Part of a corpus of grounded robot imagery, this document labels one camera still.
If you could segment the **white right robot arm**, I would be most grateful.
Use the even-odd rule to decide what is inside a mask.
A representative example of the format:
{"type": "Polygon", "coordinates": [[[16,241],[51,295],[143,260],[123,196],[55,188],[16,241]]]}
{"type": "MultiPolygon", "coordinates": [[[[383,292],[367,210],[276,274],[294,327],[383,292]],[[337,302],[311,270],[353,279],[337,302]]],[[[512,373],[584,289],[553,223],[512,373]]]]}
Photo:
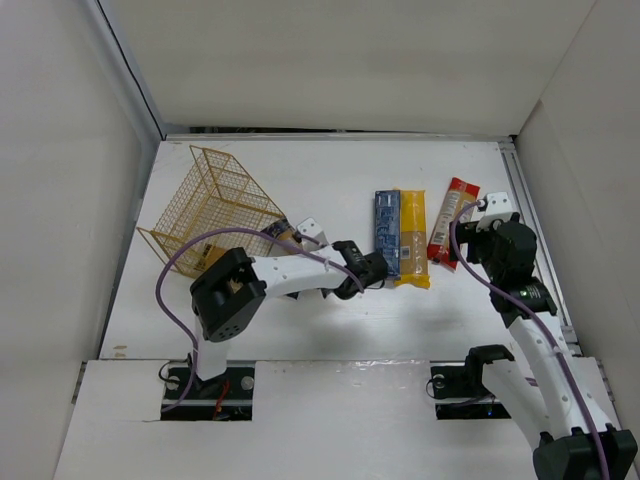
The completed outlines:
{"type": "Polygon", "coordinates": [[[475,347],[466,359],[470,380],[496,396],[524,434],[537,478],[626,478],[638,444],[614,425],[575,369],[556,305],[533,274],[535,233],[516,213],[454,220],[450,245],[453,254],[468,247],[461,262],[467,271],[483,268],[478,280],[533,375],[525,377],[502,345],[475,347]]]}

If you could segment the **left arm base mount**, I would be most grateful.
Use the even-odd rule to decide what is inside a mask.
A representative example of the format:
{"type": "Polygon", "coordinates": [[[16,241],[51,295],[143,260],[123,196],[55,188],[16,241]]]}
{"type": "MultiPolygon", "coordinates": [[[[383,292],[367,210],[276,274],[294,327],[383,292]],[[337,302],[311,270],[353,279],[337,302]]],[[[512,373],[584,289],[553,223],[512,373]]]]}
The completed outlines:
{"type": "Polygon", "coordinates": [[[189,392],[179,400],[190,376],[186,364],[167,363],[159,371],[164,383],[160,407],[162,421],[251,421],[255,386],[254,362],[231,362],[221,375],[209,380],[195,377],[189,392]]]}

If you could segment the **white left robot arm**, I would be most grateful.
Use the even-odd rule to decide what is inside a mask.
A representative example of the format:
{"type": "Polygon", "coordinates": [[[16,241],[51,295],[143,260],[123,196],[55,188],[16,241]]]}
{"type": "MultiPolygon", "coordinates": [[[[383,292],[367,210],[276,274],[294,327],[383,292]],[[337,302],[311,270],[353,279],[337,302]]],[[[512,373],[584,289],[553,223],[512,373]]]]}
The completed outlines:
{"type": "Polygon", "coordinates": [[[226,370],[226,356],[217,345],[246,330],[265,301],[308,290],[349,300],[387,276],[383,255],[364,255],[351,240],[279,257],[251,257],[241,247],[229,250],[190,286],[198,319],[197,378],[207,382],[226,370]]]}

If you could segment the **blue pasta box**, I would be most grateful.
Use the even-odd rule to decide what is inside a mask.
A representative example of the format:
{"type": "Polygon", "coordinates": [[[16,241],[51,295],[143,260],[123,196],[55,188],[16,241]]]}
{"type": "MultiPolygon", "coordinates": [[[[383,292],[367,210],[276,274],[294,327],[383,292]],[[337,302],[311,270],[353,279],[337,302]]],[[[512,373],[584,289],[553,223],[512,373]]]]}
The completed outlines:
{"type": "Polygon", "coordinates": [[[388,277],[400,276],[400,205],[399,190],[376,191],[374,195],[374,247],[388,265],[388,277]]]}

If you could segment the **dark blue spaghetti bag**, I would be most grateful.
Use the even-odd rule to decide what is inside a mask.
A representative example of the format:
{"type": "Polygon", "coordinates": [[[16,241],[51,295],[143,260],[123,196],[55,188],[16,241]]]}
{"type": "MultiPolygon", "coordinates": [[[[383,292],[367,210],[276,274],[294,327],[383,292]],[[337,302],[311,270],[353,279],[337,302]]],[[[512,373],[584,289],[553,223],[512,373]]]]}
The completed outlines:
{"type": "Polygon", "coordinates": [[[226,249],[218,247],[216,245],[212,245],[210,243],[205,243],[202,251],[196,258],[196,262],[194,264],[194,270],[197,272],[204,272],[209,267],[211,267],[214,263],[216,263],[225,253],[226,249]]]}

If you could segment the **blue-topped spaghetti bag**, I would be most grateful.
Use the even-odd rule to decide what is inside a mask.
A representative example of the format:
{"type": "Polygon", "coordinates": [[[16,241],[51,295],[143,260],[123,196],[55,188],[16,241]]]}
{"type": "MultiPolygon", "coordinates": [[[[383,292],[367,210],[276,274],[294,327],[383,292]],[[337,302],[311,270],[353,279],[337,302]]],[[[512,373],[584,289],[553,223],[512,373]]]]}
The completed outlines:
{"type": "Polygon", "coordinates": [[[270,256],[296,255],[295,247],[300,243],[295,237],[295,230],[286,217],[277,219],[262,230],[262,233],[281,242],[281,244],[271,244],[270,256]]]}

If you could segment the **yellow pasta bag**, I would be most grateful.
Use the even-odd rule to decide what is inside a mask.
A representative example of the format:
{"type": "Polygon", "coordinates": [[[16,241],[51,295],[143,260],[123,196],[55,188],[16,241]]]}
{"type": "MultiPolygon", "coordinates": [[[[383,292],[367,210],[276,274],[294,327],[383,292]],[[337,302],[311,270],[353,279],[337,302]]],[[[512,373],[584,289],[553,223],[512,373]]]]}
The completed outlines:
{"type": "Polygon", "coordinates": [[[400,248],[397,286],[429,289],[424,190],[400,190],[400,248]]]}

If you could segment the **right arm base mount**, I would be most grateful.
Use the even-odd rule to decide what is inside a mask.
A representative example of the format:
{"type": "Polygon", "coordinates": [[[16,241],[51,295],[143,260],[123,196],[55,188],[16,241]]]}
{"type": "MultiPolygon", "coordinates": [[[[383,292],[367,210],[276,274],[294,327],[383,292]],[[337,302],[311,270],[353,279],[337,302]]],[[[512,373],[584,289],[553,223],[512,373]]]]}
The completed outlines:
{"type": "Polygon", "coordinates": [[[461,362],[430,364],[427,395],[435,401],[437,420],[510,419],[504,405],[484,386],[473,383],[461,362]]]}

